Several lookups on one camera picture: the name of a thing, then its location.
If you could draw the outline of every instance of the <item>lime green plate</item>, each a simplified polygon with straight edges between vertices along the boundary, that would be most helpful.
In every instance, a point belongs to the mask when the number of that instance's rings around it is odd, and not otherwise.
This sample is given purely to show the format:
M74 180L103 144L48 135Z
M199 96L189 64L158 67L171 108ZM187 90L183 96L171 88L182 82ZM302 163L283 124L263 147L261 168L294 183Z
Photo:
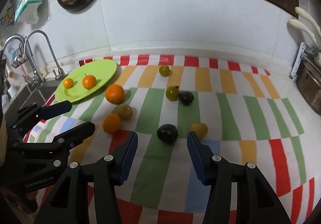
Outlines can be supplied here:
M70 102L76 102L87 96L91 95L101 87L103 87L115 74L117 70L117 64L109 59L101 59L87 63L73 72L71 72L66 78L73 79L73 87L67 89L61 82L56 90L55 98L57 101L68 100ZM97 79L97 84L90 90L85 89L82 86L82 80L86 75L93 75Z

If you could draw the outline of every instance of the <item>faucet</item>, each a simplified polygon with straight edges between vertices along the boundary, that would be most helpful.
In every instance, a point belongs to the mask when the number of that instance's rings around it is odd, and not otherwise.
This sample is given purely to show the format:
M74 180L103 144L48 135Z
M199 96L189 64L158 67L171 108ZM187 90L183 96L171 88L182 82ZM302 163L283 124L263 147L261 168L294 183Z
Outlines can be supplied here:
M47 43L48 43L48 46L49 46L49 49L50 49L50 52L51 52L51 54L52 54L52 57L54 58L54 61L55 61L56 65L57 65L57 67L58 67L58 75L56 74L56 71L55 71L54 69L52 70L53 73L54 73L54 75L55 75L55 80L56 80L56 81L58 81L58 80L63 80L63 79L66 77L65 72L64 72L63 69L60 67L60 65L59 65L59 63L58 63L58 61L57 61L57 58L56 58L56 56L55 56L55 54L54 54L54 51L52 50L52 47L51 47L51 43L50 43L50 41L49 41L49 38L48 38L47 34L46 34L44 31L41 31L41 30L33 31L33 32L27 37L26 41L24 42L23 54L27 54L27 55L28 55L28 51L27 51L26 45L29 44L29 43L28 43L28 40L29 40L30 36L32 36L32 35L35 34L35 33L43 34L44 37L46 38Z
M25 49L26 49L27 42L25 41L24 37L22 35L18 35L18 34L12 35L4 42L4 45L3 45L2 49L1 49L1 53L0 53L0 60L2 60L4 50L7 47L8 43L13 39L19 40L25 46ZM31 79L28 79L25 76L23 76L23 77L25 78L27 83L30 84L31 86L33 86L38 81L40 81L40 84L43 84L45 82L45 79L43 78L42 73L40 72L39 68L35 64L33 56L31 55L29 43L28 43L28 51L26 53L27 53L27 57L29 59L29 62L33 68L34 76Z

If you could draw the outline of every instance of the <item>stainless steel sink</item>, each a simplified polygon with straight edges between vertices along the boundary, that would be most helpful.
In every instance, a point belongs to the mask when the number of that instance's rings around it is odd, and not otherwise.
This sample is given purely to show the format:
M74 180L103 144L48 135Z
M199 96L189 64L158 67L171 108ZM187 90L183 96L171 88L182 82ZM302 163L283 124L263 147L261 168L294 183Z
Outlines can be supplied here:
M32 88L29 85L25 85L18 91L16 96L10 100L10 103L4 109L5 116L7 117L11 113L17 112L19 109L33 103L37 103L38 105L44 104L55 92L59 84L60 81L45 81L40 87Z

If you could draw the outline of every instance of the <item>orange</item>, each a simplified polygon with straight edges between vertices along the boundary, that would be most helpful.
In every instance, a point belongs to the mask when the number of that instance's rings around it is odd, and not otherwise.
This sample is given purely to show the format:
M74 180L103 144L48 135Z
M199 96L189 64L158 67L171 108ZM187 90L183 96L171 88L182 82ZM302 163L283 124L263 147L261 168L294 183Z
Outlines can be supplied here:
M66 78L64 79L64 81L62 82L63 86L67 89L71 88L73 86L73 79L71 78Z
M102 128L106 133L114 134L121 128L121 118L115 113L108 114L102 123Z
M125 91L120 85L113 84L106 89L105 97L112 104L120 104L125 99Z
M97 84L97 79L93 75L86 75L86 77L82 80L82 86L87 90L91 89L96 84Z

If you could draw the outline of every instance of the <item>colorful tablecloth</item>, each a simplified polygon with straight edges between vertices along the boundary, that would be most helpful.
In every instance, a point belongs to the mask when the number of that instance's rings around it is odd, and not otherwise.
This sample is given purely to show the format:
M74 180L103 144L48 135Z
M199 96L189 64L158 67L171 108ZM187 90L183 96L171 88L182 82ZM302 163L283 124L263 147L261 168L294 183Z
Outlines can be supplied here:
M122 129L108 135L102 129L105 116L116 108L101 91L74 104L72 110L40 122L29 142L51 142L53 137L91 121L93 136L71 151L69 162L96 162L123 143L128 131L138 134L138 149L128 180L116 187L124 224L202 223L210 187L197 180L186 138L193 122L208 126L202 140L214 154L229 162L256 163L283 203L292 223L301 224L315 206L314 178L307 179L301 137L305 132L291 100L282 96L266 70L211 58L173 55L106 57L119 64L115 83L126 91L125 103L134 116ZM93 61L83 60L79 65ZM162 77L160 65L172 74ZM165 89L179 85L195 97L191 106L169 101ZM173 145L156 136L159 126L176 125L179 138ZM232 185L230 223L235 223L236 185ZM50 187L39 192L39 204ZM95 222L93 188L89 184L89 215Z

